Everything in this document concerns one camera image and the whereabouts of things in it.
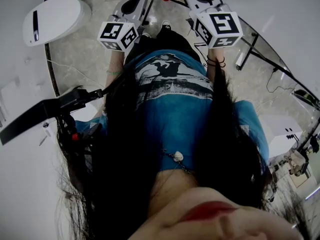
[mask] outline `necklace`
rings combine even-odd
[[[184,170],[187,174],[191,174],[190,171],[182,164],[182,161],[184,159],[184,155],[182,153],[180,153],[179,151],[176,151],[175,153],[166,153],[166,149],[162,149],[162,152],[164,155],[171,157],[173,159],[173,161],[175,161],[182,170]]]

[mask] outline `white cube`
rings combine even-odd
[[[138,32],[134,23],[104,21],[97,39],[109,50],[126,52],[137,38]]]
[[[243,36],[238,15],[234,11],[198,13],[193,29],[209,49],[234,46]]]
[[[259,116],[266,140],[269,146],[269,158],[288,152],[297,143],[294,135],[299,139],[302,129],[299,124],[288,115]]]

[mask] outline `green bracelet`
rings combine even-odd
[[[106,71],[106,73],[108,74],[108,75],[113,75],[113,76],[116,76],[116,75],[120,75],[122,72],[110,72],[110,71]]]

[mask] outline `white round device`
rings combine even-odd
[[[90,18],[91,9],[81,0],[47,0],[25,17],[23,40],[28,46],[46,44],[78,30]]]

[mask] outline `shoe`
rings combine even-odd
[[[163,28],[166,28],[166,29],[168,29],[168,30],[171,30],[170,21],[169,21],[169,20],[164,20],[164,21],[162,22],[162,27],[163,27]]]
[[[143,33],[142,33],[142,36],[145,36],[145,37],[147,37],[147,38],[151,38],[151,35],[150,35],[149,33],[147,33],[147,32],[143,32]]]

